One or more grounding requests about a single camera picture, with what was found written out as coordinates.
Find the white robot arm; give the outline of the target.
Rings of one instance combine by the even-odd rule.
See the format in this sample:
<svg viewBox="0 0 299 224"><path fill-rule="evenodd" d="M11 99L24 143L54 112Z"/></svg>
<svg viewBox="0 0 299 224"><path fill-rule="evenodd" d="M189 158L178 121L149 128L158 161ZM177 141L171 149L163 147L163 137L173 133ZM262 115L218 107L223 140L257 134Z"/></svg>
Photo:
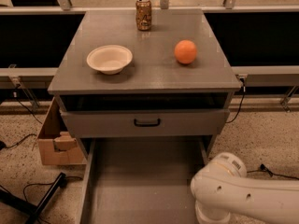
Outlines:
<svg viewBox="0 0 299 224"><path fill-rule="evenodd" d="M232 214L267 224L299 224L299 183L247 177L242 160L218 154L192 178L191 192L200 224L228 224Z"/></svg>

